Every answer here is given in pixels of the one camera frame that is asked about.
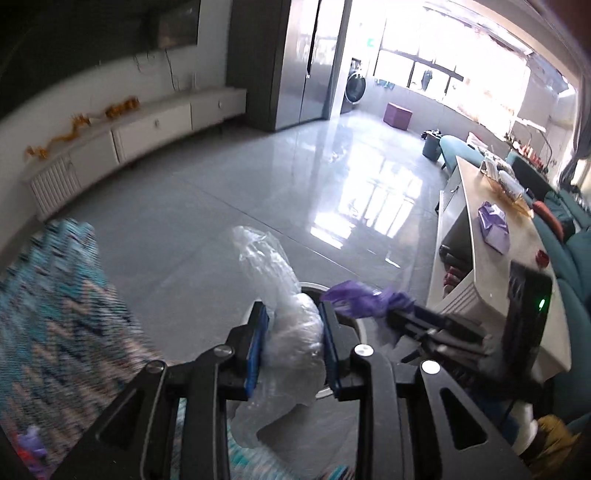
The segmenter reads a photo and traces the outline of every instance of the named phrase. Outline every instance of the yellow cloth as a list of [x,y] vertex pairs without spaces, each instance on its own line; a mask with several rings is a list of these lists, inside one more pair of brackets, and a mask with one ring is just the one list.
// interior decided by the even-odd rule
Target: yellow cloth
[[538,425],[547,435],[544,450],[527,466],[535,480],[544,480],[558,472],[579,435],[571,435],[563,421],[554,415],[540,418]]

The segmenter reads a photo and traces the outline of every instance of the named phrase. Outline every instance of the purple tissue box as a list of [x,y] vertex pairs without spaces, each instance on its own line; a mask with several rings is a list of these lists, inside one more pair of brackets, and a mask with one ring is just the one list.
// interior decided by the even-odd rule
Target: purple tissue box
[[478,209],[478,219],[484,241],[496,251],[505,255],[511,246],[505,212],[498,205],[484,202]]

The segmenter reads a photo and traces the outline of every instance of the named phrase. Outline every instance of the cable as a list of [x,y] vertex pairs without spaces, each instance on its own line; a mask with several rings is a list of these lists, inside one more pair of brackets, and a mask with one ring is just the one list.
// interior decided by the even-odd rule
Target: cable
[[134,62],[135,62],[135,66],[138,69],[138,72],[140,72],[142,75],[145,75],[145,72],[142,72],[142,69],[139,66],[139,60],[138,60],[138,56],[137,55],[134,55]]
[[512,400],[511,403],[509,404],[509,408],[507,409],[507,411],[503,415],[503,418],[501,418],[501,421],[499,422],[499,424],[496,427],[497,430],[501,431],[501,429],[503,428],[503,425],[505,424],[505,422],[507,421],[507,418],[509,417],[509,413],[511,413],[511,410],[513,410],[513,407],[515,407],[516,401],[517,400]]
[[168,60],[168,68],[170,69],[170,82],[173,84],[173,90],[176,92],[177,88],[174,86],[174,75],[173,75],[173,66],[170,63],[170,57],[168,56],[168,49],[164,49],[164,54],[166,55],[166,60]]

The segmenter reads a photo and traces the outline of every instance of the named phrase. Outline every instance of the white tv cabinet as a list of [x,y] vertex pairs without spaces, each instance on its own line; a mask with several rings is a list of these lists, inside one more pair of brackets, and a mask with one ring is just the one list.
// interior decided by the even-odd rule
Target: white tv cabinet
[[46,220],[100,179],[146,153],[246,111],[246,90],[231,87],[178,93],[92,125],[47,160],[31,160],[23,180]]

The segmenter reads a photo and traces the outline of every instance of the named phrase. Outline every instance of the purple ottoman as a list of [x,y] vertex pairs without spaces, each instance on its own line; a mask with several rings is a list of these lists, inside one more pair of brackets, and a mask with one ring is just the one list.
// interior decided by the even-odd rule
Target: purple ottoman
[[384,122],[391,127],[406,130],[408,129],[408,124],[410,123],[410,118],[412,116],[413,113],[410,110],[389,103],[386,107],[386,113],[384,113]]

